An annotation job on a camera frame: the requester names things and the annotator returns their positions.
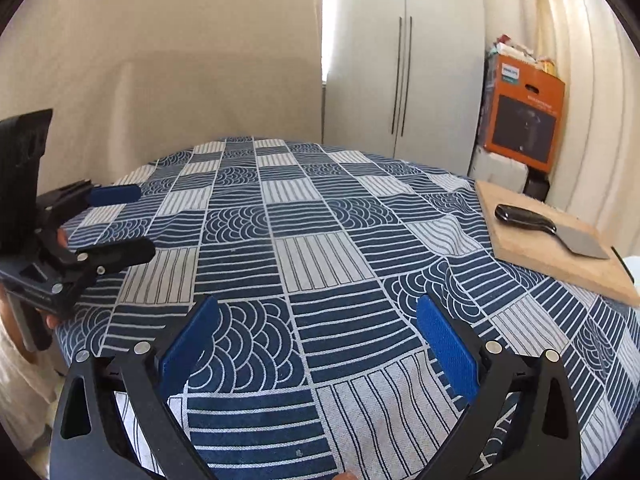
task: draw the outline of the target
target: blue pad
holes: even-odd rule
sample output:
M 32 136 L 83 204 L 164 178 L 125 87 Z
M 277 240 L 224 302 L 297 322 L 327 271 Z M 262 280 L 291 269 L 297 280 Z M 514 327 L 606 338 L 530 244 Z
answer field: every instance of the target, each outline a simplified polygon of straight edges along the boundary
M 185 326 L 171 348 L 164 353 L 158 365 L 159 383 L 156 390 L 166 401 L 170 396 L 181 393 L 193 365 L 200 358 L 207 341 L 220 324 L 220 308 L 214 297 L 209 296 Z
M 478 395 L 478 364 L 431 298 L 424 295 L 416 307 L 418 329 L 436 354 L 453 390 L 472 403 Z
M 137 202 L 142 196 L 140 186 L 129 184 L 127 186 L 106 186 L 94 187 L 87 202 L 90 206 L 100 207 L 103 205 L 128 204 Z

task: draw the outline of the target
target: tablecloth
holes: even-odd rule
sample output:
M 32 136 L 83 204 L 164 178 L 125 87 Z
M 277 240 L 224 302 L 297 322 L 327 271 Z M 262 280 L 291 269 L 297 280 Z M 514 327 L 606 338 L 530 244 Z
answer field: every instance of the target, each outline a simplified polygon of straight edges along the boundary
M 465 399 L 415 322 L 432 290 L 484 340 L 555 348 L 577 406 L 582 474 L 604 459 L 640 397 L 640 316 L 494 259 L 467 178 L 319 144 L 230 137 L 118 181 L 137 203 L 66 225 L 71 248 L 147 235 L 151 263 L 103 276 L 58 330 L 67 359 L 113 355 L 212 294 L 222 321 L 170 407 L 221 479 L 414 476 Z M 145 447 L 126 396 L 120 409 Z M 508 428 L 505 403 L 478 468 Z

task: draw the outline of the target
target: cabinet door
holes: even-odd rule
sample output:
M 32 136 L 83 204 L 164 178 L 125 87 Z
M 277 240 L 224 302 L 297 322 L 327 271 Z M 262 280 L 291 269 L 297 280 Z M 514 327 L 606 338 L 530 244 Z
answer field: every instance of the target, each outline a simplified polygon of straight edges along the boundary
M 406 9 L 408 87 L 395 157 L 466 174 L 482 94 L 482 0 L 406 0 Z
M 393 154 L 405 25 L 404 0 L 337 0 L 325 144 Z

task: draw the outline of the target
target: cutting board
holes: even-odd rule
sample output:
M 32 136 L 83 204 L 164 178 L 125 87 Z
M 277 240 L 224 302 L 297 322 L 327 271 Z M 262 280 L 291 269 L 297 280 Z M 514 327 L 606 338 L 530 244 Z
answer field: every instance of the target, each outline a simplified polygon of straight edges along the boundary
M 640 305 L 640 296 L 625 268 L 611 247 L 602 241 L 595 228 L 545 203 L 489 182 L 476 182 L 476 191 L 496 258 L 542 272 L 556 280 L 581 286 L 622 303 Z M 609 260 L 577 256 L 569 252 L 554 236 L 503 224 L 494 214 L 498 204 L 530 209 L 551 218 L 553 222 L 591 233 L 607 251 Z

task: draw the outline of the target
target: table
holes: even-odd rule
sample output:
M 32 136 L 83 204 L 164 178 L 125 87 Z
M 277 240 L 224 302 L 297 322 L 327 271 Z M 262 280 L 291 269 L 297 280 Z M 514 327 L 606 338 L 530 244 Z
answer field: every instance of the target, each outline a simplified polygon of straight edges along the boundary
M 586 477 L 638 404 L 638 311 L 494 259 L 474 184 L 354 150 L 229 137 L 119 184 L 129 205 L 66 225 L 69 245 L 146 234 L 145 266 L 101 277 L 58 330 L 67 359 L 113 355 L 213 294 L 222 321 L 170 406 L 216 475 L 415 475 L 464 409 L 415 325 L 432 290 L 484 340 L 555 348 L 575 395 Z M 488 466 L 516 396 L 481 455 Z M 143 463 L 158 471 L 126 396 Z

